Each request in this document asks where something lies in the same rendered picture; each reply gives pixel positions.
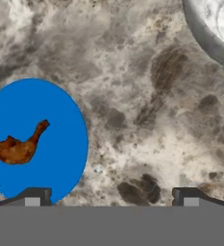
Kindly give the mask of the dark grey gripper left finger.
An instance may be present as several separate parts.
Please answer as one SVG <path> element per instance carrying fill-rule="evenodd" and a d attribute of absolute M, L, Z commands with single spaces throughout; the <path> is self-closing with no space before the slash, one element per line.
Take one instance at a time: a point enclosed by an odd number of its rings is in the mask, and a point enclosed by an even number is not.
<path fill-rule="evenodd" d="M 49 207 L 52 189 L 49 187 L 28 187 L 18 195 L 0 201 L 1 206 L 20 206 L 20 207 Z"/>

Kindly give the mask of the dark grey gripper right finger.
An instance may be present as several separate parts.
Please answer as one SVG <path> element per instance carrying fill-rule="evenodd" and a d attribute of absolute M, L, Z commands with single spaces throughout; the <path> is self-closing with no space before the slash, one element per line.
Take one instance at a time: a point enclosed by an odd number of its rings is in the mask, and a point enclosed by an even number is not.
<path fill-rule="evenodd" d="M 224 207 L 224 201 L 212 198 L 196 187 L 174 187 L 172 205 L 177 207 L 203 207 L 217 205 Z"/>

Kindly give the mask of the brown chicken drumstick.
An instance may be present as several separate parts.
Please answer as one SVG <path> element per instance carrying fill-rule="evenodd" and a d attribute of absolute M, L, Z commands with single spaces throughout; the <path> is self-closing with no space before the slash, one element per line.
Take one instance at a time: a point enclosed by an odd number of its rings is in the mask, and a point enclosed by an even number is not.
<path fill-rule="evenodd" d="M 12 136 L 0 141 L 0 160 L 10 165 L 25 164 L 36 152 L 38 141 L 44 131 L 50 126 L 47 119 L 40 121 L 34 133 L 25 141 Z"/>

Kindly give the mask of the grey marbled bowl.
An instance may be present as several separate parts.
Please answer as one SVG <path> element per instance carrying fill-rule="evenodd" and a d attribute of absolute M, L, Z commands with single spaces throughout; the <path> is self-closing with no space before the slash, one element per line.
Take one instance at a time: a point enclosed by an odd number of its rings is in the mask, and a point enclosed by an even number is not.
<path fill-rule="evenodd" d="M 186 22 L 193 37 L 207 55 L 224 66 L 224 41 L 204 23 L 193 0 L 182 0 Z"/>

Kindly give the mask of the blue round plate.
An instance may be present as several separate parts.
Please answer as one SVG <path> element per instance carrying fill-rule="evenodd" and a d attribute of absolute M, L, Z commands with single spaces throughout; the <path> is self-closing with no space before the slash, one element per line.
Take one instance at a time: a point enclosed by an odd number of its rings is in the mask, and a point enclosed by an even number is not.
<path fill-rule="evenodd" d="M 7 198 L 27 187 L 49 187 L 57 203 L 79 182 L 87 161 L 85 120 L 71 96 L 41 79 L 23 79 L 0 89 L 0 141 L 9 135 L 21 141 L 37 123 L 50 126 L 41 135 L 32 159 L 22 165 L 0 160 L 0 193 Z"/>

